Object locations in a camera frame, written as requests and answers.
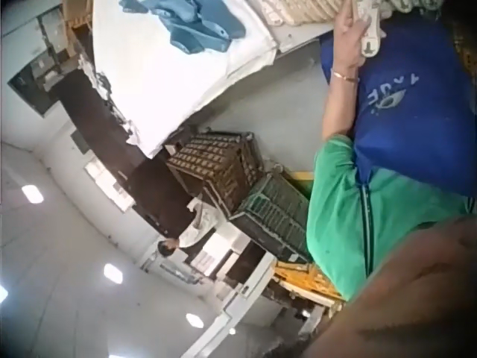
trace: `blue apron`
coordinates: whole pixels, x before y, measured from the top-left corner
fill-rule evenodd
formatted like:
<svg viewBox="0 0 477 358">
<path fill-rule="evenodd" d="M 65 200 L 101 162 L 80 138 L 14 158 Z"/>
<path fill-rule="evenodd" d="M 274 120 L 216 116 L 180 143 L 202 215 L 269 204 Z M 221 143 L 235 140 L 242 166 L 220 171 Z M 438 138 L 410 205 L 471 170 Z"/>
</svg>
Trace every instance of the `blue apron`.
<svg viewBox="0 0 477 358">
<path fill-rule="evenodd" d="M 387 37 L 360 69 L 354 150 L 359 182 L 385 168 L 467 197 L 477 193 L 472 84 L 443 26 L 416 14 L 382 23 Z M 321 41 L 329 82 L 333 38 Z"/>
</svg>

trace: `white shirt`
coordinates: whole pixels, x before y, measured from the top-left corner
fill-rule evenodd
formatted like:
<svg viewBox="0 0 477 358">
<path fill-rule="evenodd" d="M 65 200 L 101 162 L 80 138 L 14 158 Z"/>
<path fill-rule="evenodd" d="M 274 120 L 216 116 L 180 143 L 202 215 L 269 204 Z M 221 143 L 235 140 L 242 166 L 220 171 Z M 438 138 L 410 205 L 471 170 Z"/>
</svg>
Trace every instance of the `white shirt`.
<svg viewBox="0 0 477 358">
<path fill-rule="evenodd" d="M 180 248 L 189 248 L 197 244 L 200 239 L 204 237 L 206 233 L 210 231 L 218 222 L 217 209 L 213 206 L 208 205 L 200 201 L 197 198 L 192 199 L 192 201 L 187 206 L 190 211 L 198 212 L 200 205 L 203 205 L 202 208 L 202 217 L 200 218 L 199 228 L 195 228 L 192 223 L 179 235 L 179 247 Z"/>
</svg>

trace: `blue fabric piece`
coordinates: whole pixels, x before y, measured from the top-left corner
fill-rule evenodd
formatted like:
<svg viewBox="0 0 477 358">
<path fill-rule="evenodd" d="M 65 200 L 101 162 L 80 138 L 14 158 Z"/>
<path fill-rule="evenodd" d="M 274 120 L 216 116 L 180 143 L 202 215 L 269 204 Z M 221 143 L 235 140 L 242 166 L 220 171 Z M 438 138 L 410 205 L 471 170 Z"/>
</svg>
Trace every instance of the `blue fabric piece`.
<svg viewBox="0 0 477 358">
<path fill-rule="evenodd" d="M 232 40 L 246 33 L 222 0 L 121 0 L 119 4 L 124 12 L 157 15 L 171 32 L 171 44 L 186 54 L 205 48 L 226 52 Z"/>
<path fill-rule="evenodd" d="M 169 10 L 184 22 L 198 20 L 198 6 L 193 0 L 144 0 L 142 2 L 152 13 L 154 10 Z"/>
<path fill-rule="evenodd" d="M 245 36 L 245 27 L 222 1 L 195 1 L 200 5 L 200 19 L 208 29 L 231 40 Z"/>
<path fill-rule="evenodd" d="M 203 51 L 203 46 L 188 31 L 181 28 L 172 28 L 171 45 L 187 54 L 198 54 Z"/>
<path fill-rule="evenodd" d="M 360 69 L 354 150 L 361 183 L 386 168 L 448 192 L 477 193 L 471 80 L 443 26 L 415 14 L 382 23 L 388 36 Z M 333 39 L 321 42 L 331 76 Z"/>
<path fill-rule="evenodd" d="M 149 9 L 137 0 L 121 0 L 119 4 L 125 13 L 148 13 Z"/>
</svg>

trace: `blurred skin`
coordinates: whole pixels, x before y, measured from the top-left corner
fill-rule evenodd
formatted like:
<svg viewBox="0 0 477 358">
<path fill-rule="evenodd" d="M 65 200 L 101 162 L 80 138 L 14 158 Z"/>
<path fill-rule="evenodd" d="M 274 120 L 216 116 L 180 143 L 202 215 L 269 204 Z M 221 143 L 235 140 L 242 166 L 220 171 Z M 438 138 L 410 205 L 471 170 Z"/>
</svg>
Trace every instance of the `blurred skin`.
<svg viewBox="0 0 477 358">
<path fill-rule="evenodd" d="M 302 358 L 477 357 L 477 219 L 419 230 Z"/>
<path fill-rule="evenodd" d="M 163 245 L 169 250 L 179 248 L 179 239 L 166 239 L 163 241 Z"/>
</svg>

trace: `floor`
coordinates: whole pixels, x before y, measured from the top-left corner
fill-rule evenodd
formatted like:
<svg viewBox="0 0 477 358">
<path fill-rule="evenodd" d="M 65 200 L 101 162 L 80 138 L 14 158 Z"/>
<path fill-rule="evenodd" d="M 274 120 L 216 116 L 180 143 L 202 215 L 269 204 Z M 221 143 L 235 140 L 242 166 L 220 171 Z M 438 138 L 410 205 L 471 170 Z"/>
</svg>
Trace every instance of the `floor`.
<svg viewBox="0 0 477 358">
<path fill-rule="evenodd" d="M 210 104 L 213 130 L 254 132 L 265 159 L 311 172 L 328 85 L 311 43 L 245 78 Z"/>
</svg>

